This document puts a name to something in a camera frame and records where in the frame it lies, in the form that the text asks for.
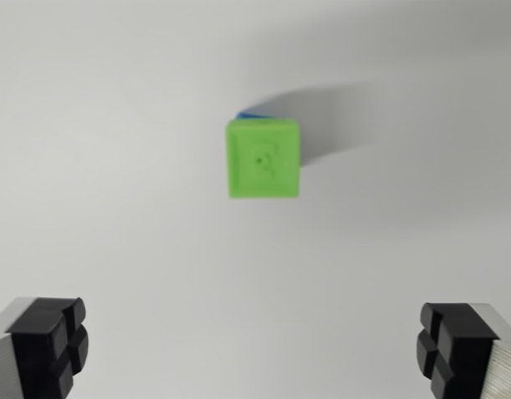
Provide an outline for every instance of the black gripper pad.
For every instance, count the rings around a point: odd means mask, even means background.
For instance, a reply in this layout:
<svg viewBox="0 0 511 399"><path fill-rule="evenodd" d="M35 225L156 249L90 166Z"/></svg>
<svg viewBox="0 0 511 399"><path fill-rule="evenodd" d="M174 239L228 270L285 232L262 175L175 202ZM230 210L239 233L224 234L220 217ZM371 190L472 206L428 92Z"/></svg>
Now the black gripper pad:
<svg viewBox="0 0 511 399"><path fill-rule="evenodd" d="M417 359L437 399L479 399L495 339L467 303L426 303Z"/></svg>
<svg viewBox="0 0 511 399"><path fill-rule="evenodd" d="M24 399L65 399L72 376L88 351L86 316L78 299L37 298L7 330L21 378Z"/></svg>

